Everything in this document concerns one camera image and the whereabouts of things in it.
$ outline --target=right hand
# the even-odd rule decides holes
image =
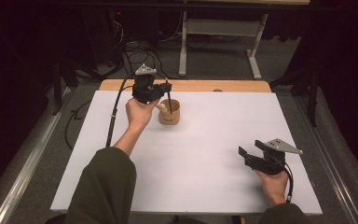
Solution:
[[[281,203],[286,203],[284,193],[287,186],[287,174],[285,171],[277,175],[267,175],[261,171],[255,171],[261,178],[263,183],[264,194],[267,197],[270,207],[276,206]]]
[[[145,105],[138,102],[135,98],[131,98],[126,104],[129,128],[144,129],[149,123],[152,117],[153,109],[156,107],[158,102],[159,99]]]

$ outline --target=olive green sleeve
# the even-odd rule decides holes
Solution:
[[[136,170],[118,148],[98,150],[79,179],[65,224],[128,222]]]
[[[283,203],[266,210],[259,224],[310,224],[310,219],[293,203]]]

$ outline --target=white board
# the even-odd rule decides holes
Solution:
[[[66,211],[83,168],[106,143],[117,91],[96,91],[62,182],[51,206]],[[118,104],[112,145],[127,128],[124,91]],[[261,181],[238,147],[262,157],[255,140],[275,138],[295,146],[274,93],[172,92],[181,104],[177,125],[158,122],[158,110],[131,154],[137,170],[132,212],[161,214],[249,214],[268,207]],[[321,214],[304,165],[286,153],[295,187],[292,203],[306,214]]]

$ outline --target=wrist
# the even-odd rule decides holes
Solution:
[[[127,132],[141,133],[145,128],[145,125],[137,122],[131,122],[127,128]]]
[[[284,199],[284,197],[271,198],[269,200],[269,207],[274,207],[274,206],[277,206],[282,203],[286,203],[286,200]]]
[[[124,151],[128,156],[131,155],[139,136],[142,134],[145,126],[142,125],[129,125],[126,132],[118,139],[114,147],[117,147]]]

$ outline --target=wooden cup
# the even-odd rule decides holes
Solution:
[[[158,113],[158,120],[162,124],[173,125],[179,122],[180,118],[180,104],[179,101],[171,99],[172,104],[172,113],[170,108],[170,102],[168,100],[163,100],[162,103],[167,106],[167,112]]]

